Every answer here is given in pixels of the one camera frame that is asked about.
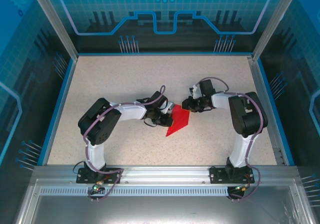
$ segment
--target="speckled tabletop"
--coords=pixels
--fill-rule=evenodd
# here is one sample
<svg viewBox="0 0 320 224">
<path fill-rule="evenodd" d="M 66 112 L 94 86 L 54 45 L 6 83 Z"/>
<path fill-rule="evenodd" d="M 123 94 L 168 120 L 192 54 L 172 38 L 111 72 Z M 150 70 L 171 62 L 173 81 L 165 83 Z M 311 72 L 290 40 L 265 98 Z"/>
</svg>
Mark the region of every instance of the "speckled tabletop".
<svg viewBox="0 0 320 224">
<path fill-rule="evenodd" d="M 48 164 L 85 160 L 85 144 L 78 120 L 101 97 L 109 102 L 131 102 L 150 97 L 161 85 L 165 96 L 181 104 L 200 79 L 216 76 L 230 91 L 255 91 L 244 56 L 81 56 L 58 125 Z M 213 81 L 217 91 L 223 84 Z M 191 113 L 189 125 L 166 137 L 168 128 L 151 128 L 142 120 L 119 122 L 105 143 L 109 165 L 224 165 L 236 132 L 230 112 L 215 109 Z M 275 165 L 266 129 L 256 141 L 250 163 Z"/>
</svg>

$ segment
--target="red triangular object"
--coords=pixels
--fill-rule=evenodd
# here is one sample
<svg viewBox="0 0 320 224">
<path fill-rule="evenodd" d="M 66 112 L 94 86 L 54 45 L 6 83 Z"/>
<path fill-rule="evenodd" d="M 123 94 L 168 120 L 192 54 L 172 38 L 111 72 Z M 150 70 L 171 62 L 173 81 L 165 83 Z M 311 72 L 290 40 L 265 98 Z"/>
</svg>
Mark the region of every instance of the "red triangular object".
<svg viewBox="0 0 320 224">
<path fill-rule="evenodd" d="M 189 115 L 190 111 L 182 109 L 180 105 L 175 105 L 172 110 L 173 125 L 169 127 L 166 137 L 188 125 Z"/>
</svg>

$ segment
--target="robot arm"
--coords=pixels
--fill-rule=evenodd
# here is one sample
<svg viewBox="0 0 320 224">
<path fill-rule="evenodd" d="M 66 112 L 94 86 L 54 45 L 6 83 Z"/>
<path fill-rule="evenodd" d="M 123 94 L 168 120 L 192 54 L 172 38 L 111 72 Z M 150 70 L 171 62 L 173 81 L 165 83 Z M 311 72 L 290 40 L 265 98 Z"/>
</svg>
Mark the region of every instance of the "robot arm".
<svg viewBox="0 0 320 224">
<path fill-rule="evenodd" d="M 226 169 L 230 176 L 246 166 L 246 152 L 249 142 L 260 126 L 260 117 L 252 103 L 242 96 L 216 92 L 211 80 L 204 80 L 190 88 L 192 96 L 182 103 L 182 108 L 191 112 L 205 112 L 216 108 L 230 110 L 232 124 L 236 131 L 233 151 L 227 159 Z M 266 113 L 255 92 L 246 93 L 258 105 L 263 116 L 263 127 L 268 124 Z"/>
<path fill-rule="evenodd" d="M 135 104 L 148 103 L 160 96 L 160 92 L 154 93 L 151 98 L 145 98 L 135 101 Z M 109 103 L 104 98 L 98 99 L 93 106 L 81 117 L 78 122 L 81 134 L 83 135 L 89 126 L 102 114 L 106 109 L 115 106 L 116 103 Z M 106 166 L 104 158 L 104 142 L 109 138 L 115 125 L 119 121 L 129 119 L 151 119 L 155 125 L 170 127 L 173 123 L 171 115 L 168 113 L 174 107 L 172 102 L 168 102 L 165 96 L 162 96 L 157 102 L 146 105 L 121 105 L 108 112 L 88 133 L 87 139 L 88 154 L 91 164 L 98 170 L 104 171 Z M 88 163 L 86 168 L 95 172 Z"/>
</svg>

